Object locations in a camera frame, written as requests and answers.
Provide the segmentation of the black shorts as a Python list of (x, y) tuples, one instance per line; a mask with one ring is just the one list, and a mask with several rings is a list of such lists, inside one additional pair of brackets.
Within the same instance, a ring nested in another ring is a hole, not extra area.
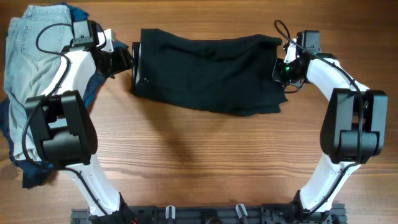
[(142, 29), (132, 45), (132, 92), (175, 106), (235, 116), (278, 113), (287, 101), (272, 79), (280, 38), (190, 40)]

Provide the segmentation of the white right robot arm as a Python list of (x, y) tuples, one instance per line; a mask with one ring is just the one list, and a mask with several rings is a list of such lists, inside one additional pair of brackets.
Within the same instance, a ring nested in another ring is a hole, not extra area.
[(331, 209), (349, 176), (384, 147), (387, 95), (349, 75), (332, 54), (320, 48), (320, 33), (305, 30), (284, 45), (285, 59), (272, 79), (283, 86), (315, 85), (328, 100), (320, 132), (322, 155), (312, 177), (298, 192), (302, 215)]

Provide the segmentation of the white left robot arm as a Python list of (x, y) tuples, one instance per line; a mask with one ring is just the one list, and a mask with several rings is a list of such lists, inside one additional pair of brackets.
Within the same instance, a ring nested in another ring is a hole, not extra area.
[(22, 152), (30, 164), (41, 167), (27, 151), (31, 132), (40, 160), (51, 163), (50, 170), (66, 172), (79, 188), (90, 222), (134, 223), (136, 216), (100, 165), (95, 127), (82, 100), (95, 73), (114, 77), (134, 62), (127, 47), (114, 46), (110, 29), (91, 20), (74, 22), (71, 28), (73, 38), (59, 53), (62, 62), (51, 84), (25, 102)]

